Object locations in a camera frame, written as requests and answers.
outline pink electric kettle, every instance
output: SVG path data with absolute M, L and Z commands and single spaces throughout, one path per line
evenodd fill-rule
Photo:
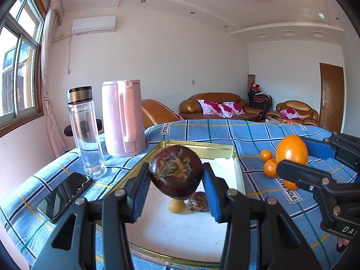
M 140 80 L 103 83 L 103 122 L 110 155 L 134 156 L 145 148 Z

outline small orange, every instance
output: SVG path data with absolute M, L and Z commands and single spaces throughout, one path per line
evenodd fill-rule
M 288 188 L 289 190 L 297 190 L 297 186 L 295 183 L 289 182 L 287 180 L 284 180 L 284 186 Z
M 276 163 L 275 159 L 269 159 L 267 162 L 265 162 L 264 164 L 264 174 L 265 176 L 269 177 L 269 178 L 277 178 L 278 174 L 276 173 L 276 167 L 278 166 L 278 164 Z
M 260 159 L 263 162 L 267 162 L 269 159 L 272 159 L 272 153 L 270 150 L 261 150 Z
M 304 141 L 297 135 L 288 135 L 281 139 L 276 148 L 276 161 L 287 159 L 307 165 L 307 148 Z

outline brown leather armchair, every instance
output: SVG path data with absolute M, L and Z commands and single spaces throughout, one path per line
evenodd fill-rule
M 178 116 L 166 105 L 154 99 L 143 99 L 141 101 L 143 109 L 143 125 L 147 129 L 153 125 L 178 121 Z
M 268 112 L 266 114 L 266 118 L 281 120 L 282 116 L 280 114 L 280 111 L 285 110 L 287 108 L 296 110 L 301 116 L 301 119 L 291 119 L 292 122 L 300 125 L 319 127 L 320 125 L 318 121 L 319 114 L 317 113 L 317 111 L 311 108 L 310 105 L 307 105 L 306 103 L 303 103 L 302 101 L 298 101 L 298 100 L 288 100 L 284 103 L 278 103 L 276 105 L 276 110 Z
M 245 100 L 243 100 L 240 96 L 227 92 L 207 92 L 195 94 L 180 104 L 179 115 L 184 119 L 224 119 L 216 115 L 204 115 L 202 107 L 197 101 L 198 99 L 209 100 L 219 104 L 226 101 L 237 102 L 243 108 L 245 114 L 234 116 L 230 118 L 231 120 L 258 122 L 265 118 L 265 112 L 263 110 L 248 107 L 246 106 Z

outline kettle handle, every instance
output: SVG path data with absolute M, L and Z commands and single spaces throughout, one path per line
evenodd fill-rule
M 135 97 L 134 86 L 131 80 L 126 80 L 122 88 L 125 115 L 125 136 L 124 141 L 127 143 L 136 140 L 136 123 L 135 123 Z

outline glass water bottle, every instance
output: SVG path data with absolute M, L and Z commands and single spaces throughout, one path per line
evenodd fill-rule
M 97 179 L 106 174 L 96 124 L 92 87 L 83 86 L 67 91 L 71 128 L 85 174 Z

